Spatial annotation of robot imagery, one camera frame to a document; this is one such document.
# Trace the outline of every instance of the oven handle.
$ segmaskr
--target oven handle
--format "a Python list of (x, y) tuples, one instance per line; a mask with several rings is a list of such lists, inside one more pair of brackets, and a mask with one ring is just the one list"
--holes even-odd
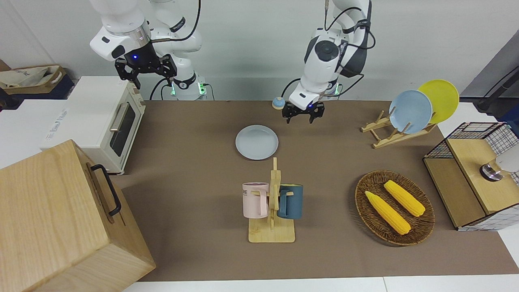
[(104, 177), (106, 178), (106, 182), (108, 182), (108, 187), (110, 187), (110, 191), (112, 192), (112, 196), (114, 196), (114, 201), (115, 201), (115, 209), (108, 212), (108, 215), (110, 215), (112, 217), (115, 216), (117, 213), (119, 213), (121, 211), (121, 201), (119, 201), (119, 197), (117, 196), (117, 193), (115, 192), (114, 185), (112, 184), (112, 181), (111, 181), (110, 177), (108, 176), (108, 172), (106, 171), (106, 168), (104, 168), (104, 166), (101, 164), (96, 164), (96, 165), (90, 167), (90, 169), (92, 169), (92, 171), (96, 171), (98, 169), (103, 171)]
[(117, 115), (115, 116), (114, 122), (110, 126), (110, 132), (119, 132), (122, 126), (122, 121), (124, 120), (126, 113), (128, 112), (128, 108), (130, 108), (130, 103), (126, 102), (119, 106), (117, 110)]

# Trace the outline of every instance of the yellow corn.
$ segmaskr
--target yellow corn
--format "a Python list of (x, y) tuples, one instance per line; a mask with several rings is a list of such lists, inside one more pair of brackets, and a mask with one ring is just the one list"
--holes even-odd
[(407, 234), (411, 230), (411, 225), (405, 221), (397, 211), (384, 201), (383, 198), (375, 195), (372, 192), (365, 191), (367, 199), (375, 210), (382, 216), (382, 218), (395, 229), (400, 235)]
[(388, 180), (384, 188), (413, 216), (419, 217), (424, 214), (425, 207), (396, 182)]

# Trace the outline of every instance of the oven window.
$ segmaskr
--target oven window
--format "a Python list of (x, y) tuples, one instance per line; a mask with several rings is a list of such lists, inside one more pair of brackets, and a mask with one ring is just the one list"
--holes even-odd
[(133, 108), (129, 106), (128, 111), (122, 120), (122, 125), (119, 132), (115, 132), (112, 135), (112, 140), (110, 141), (110, 147), (119, 157), (121, 157), (122, 150), (126, 145), (126, 140), (128, 140), (128, 136), (130, 135), (133, 121), (135, 121), (135, 112)]

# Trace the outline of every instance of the yellow plate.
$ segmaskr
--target yellow plate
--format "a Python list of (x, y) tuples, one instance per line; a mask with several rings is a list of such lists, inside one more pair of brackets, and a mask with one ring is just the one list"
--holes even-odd
[(452, 83), (446, 80), (427, 81), (418, 88), (425, 94), (432, 104), (434, 112), (431, 124), (437, 124), (448, 119), (458, 108), (459, 93)]

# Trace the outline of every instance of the wooden box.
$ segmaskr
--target wooden box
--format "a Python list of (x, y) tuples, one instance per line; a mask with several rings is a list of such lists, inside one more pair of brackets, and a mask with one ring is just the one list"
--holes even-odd
[(92, 166), (69, 140), (0, 169), (0, 291), (122, 291), (155, 268), (121, 190)]
[(424, 157), (458, 230), (499, 230), (519, 222), (519, 187), (514, 179), (506, 176), (491, 182), (480, 174), (480, 167), (497, 155), (490, 143), (499, 149), (515, 142), (509, 132), (501, 124), (462, 124)]

